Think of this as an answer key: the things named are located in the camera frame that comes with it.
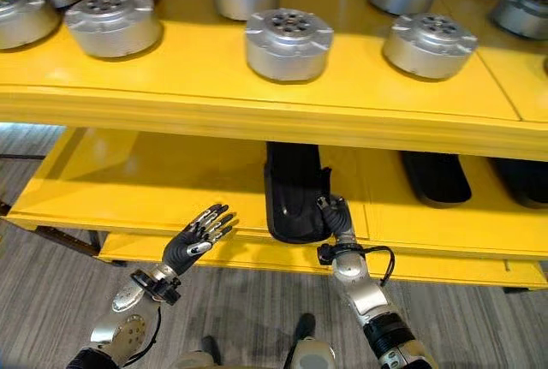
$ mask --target robotic arm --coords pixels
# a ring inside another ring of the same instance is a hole
[[[318,206],[327,227],[336,237],[334,246],[318,248],[322,265],[332,265],[341,291],[363,328],[369,346],[377,356],[382,369],[437,368],[433,358],[403,321],[397,308],[390,302],[382,286],[394,268],[394,254],[388,247],[365,249],[357,243],[352,218],[342,198],[318,200]],[[388,250],[390,264],[380,284],[373,281],[364,258],[374,250]]]
[[[142,346],[154,316],[161,319],[162,302],[174,305],[180,295],[178,277],[215,243],[228,234],[234,214],[224,213],[227,205],[214,205],[203,211],[164,249],[162,263],[148,272],[137,270],[112,301],[109,312],[93,329],[90,344],[68,364],[67,369],[119,369],[144,355],[152,346],[136,354]]]

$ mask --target black clamp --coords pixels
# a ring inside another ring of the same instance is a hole
[[[153,277],[148,276],[146,272],[141,269],[138,269],[130,276],[134,282],[143,288],[150,296],[166,301],[168,305],[174,305],[181,297],[177,292],[177,286],[181,285],[181,281],[176,277],[174,277],[171,282],[168,282],[163,278],[157,281]]]
[[[331,265],[337,256],[348,252],[357,252],[361,256],[364,256],[365,251],[359,243],[337,243],[336,245],[325,243],[321,247],[318,247],[319,264]]]

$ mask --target yellow shelving unit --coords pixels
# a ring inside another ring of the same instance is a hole
[[[449,14],[446,1],[432,11]],[[524,119],[514,102],[530,88],[510,96],[482,52],[450,80],[417,80],[382,58],[393,17],[366,0],[282,5],[314,12],[336,31],[329,66],[314,82],[279,85],[254,74],[244,25],[216,15],[211,0],[161,0],[164,38],[143,57],[88,57],[64,26],[40,45],[0,53],[0,119],[548,160],[546,125]],[[470,18],[485,18],[482,11]],[[514,49],[500,47],[508,65],[521,62]],[[523,68],[520,80],[537,72]],[[548,110],[537,106],[541,116]]]
[[[321,146],[320,155],[333,168],[332,190],[350,203],[362,244],[432,256],[548,259],[548,212],[513,202],[485,158],[462,157],[473,198],[437,210],[413,196],[397,152]],[[235,239],[261,243],[270,239],[264,163],[260,141],[70,128],[7,219],[22,227],[170,236],[203,208],[226,202],[241,219]]]
[[[285,245],[265,237],[261,242],[220,241],[213,250],[198,261],[199,265],[245,268],[254,270],[306,272],[329,274],[331,268],[318,264],[316,246]],[[110,234],[99,257],[101,259],[129,259],[159,261],[168,236]],[[367,267],[373,277],[382,277],[388,256],[381,253],[367,255]],[[396,268],[392,279],[417,282],[461,283],[546,289],[548,282],[537,262],[503,261],[499,259],[464,259],[396,254]]]
[[[100,259],[153,261],[223,201],[241,221],[202,265],[326,273],[314,245],[272,240],[265,218],[264,141],[314,143],[360,243],[395,248],[395,278],[545,288],[537,260],[548,258],[548,215],[514,203],[481,157],[548,161],[548,49],[494,27],[495,2],[436,0],[432,12],[480,41],[462,72],[440,82],[383,59],[394,17],[366,0],[282,0],[336,31],[325,73],[306,84],[254,74],[244,24],[218,16],[211,0],[160,0],[164,36],[142,57],[88,57],[63,25],[39,45],[0,51],[0,120],[72,127],[7,219],[106,230]],[[397,150],[461,154],[473,198],[423,206]],[[367,263],[379,276],[386,258]]]

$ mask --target black cable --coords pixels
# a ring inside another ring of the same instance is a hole
[[[363,254],[365,255],[366,253],[380,251],[386,251],[390,253],[390,261],[388,262],[388,266],[386,267],[386,272],[384,273],[384,277],[380,280],[380,286],[383,287],[390,279],[390,276],[392,275],[392,272],[396,267],[396,256],[394,256],[394,252],[392,252],[392,249],[385,245],[379,245],[378,247],[369,247],[367,249],[363,249]]]
[[[129,366],[133,365],[137,360],[141,359],[143,356],[146,355],[146,353],[151,350],[152,345],[156,343],[156,337],[158,336],[158,332],[160,331],[160,325],[162,324],[162,313],[160,312],[160,307],[158,307],[158,322],[156,323],[156,330],[154,331],[154,335],[152,335],[151,341],[146,345],[146,348],[141,350],[138,354],[134,354],[131,356],[128,360],[128,362],[123,366]]]

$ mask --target gray carpet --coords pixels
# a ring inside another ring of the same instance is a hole
[[[61,131],[0,124],[0,153],[46,153]],[[0,160],[0,199],[13,203],[37,167]],[[135,265],[105,265],[5,222],[0,235],[0,362],[63,368]],[[546,291],[505,295],[498,288],[399,282],[388,291],[441,367],[548,367]],[[164,308],[158,344],[136,369],[165,368],[207,334],[218,339],[228,364],[281,367],[303,312],[316,315],[317,337],[335,349],[339,367],[377,367],[329,278],[195,267],[181,293]]]

